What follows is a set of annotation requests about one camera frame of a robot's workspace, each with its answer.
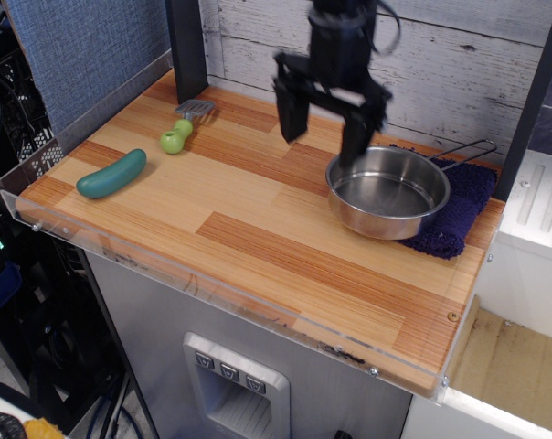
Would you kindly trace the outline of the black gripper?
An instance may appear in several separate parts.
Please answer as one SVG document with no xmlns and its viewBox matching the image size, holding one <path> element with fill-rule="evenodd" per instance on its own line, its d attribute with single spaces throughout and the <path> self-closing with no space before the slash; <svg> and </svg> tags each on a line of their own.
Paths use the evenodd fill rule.
<svg viewBox="0 0 552 439">
<path fill-rule="evenodd" d="M 368 72 L 375 24 L 312 22 L 307 56 L 279 52 L 274 78 L 281 135 L 293 142 L 307 131 L 309 105 L 345 117 L 340 167 L 361 157 L 387 123 L 392 94 Z"/>
</svg>

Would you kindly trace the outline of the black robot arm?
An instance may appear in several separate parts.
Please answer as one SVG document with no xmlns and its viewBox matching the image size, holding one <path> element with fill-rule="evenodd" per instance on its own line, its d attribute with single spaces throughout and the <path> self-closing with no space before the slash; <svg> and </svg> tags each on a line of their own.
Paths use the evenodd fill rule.
<svg viewBox="0 0 552 439">
<path fill-rule="evenodd" d="M 384 1 L 314 1 L 309 10 L 311 41 L 307 56 L 279 52 L 273 79 L 281 134 L 286 142 L 307 131 L 311 104 L 345 120 L 339 166 L 351 166 L 387 121 L 392 93 L 369 74 L 377 11 Z"/>
</svg>

